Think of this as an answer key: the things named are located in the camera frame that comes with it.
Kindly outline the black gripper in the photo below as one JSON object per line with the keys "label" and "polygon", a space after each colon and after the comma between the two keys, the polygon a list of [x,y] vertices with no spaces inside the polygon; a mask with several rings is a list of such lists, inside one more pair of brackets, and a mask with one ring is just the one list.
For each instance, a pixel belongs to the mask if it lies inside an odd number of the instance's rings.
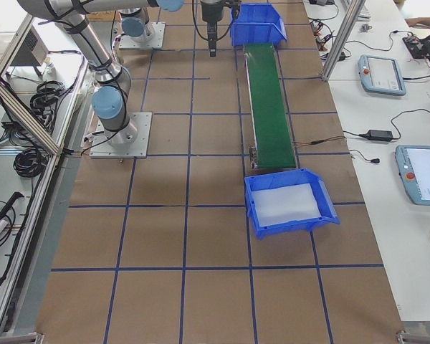
{"label": "black gripper", "polygon": [[202,20],[207,23],[209,56],[216,56],[218,23],[224,17],[224,1],[200,0]]}

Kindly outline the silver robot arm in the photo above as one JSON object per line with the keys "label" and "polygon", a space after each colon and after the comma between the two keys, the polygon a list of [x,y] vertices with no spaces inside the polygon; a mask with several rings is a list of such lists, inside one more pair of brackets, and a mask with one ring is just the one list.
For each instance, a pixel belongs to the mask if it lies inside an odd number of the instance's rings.
{"label": "silver robot arm", "polygon": [[20,1],[19,5],[34,17],[54,22],[69,34],[95,72],[100,88],[92,96],[92,107],[102,123],[110,145],[131,144],[137,138],[137,126],[131,122],[126,103],[131,76],[113,59],[90,24],[92,12],[160,7],[178,11],[182,1]]}
{"label": "silver robot arm", "polygon": [[[216,56],[218,23],[223,19],[226,1],[200,1],[201,18],[206,23],[206,36],[202,36],[196,23],[196,2],[192,1],[192,19],[199,36],[207,42],[210,57]],[[115,41],[119,49],[150,50],[161,49],[166,24],[151,22],[148,10],[144,7],[120,10],[120,28],[123,33]]]}

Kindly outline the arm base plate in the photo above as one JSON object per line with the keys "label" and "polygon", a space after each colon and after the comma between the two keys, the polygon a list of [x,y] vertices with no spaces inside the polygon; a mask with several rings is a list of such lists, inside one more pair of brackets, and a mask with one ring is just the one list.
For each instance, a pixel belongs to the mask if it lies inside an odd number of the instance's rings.
{"label": "arm base plate", "polygon": [[99,121],[96,131],[102,131],[93,138],[91,158],[146,158],[151,131],[152,113],[128,113],[128,126],[116,135],[104,133]]}
{"label": "arm base plate", "polygon": [[164,22],[143,23],[141,20],[123,20],[120,38],[121,50],[152,50],[161,49],[166,24]]}

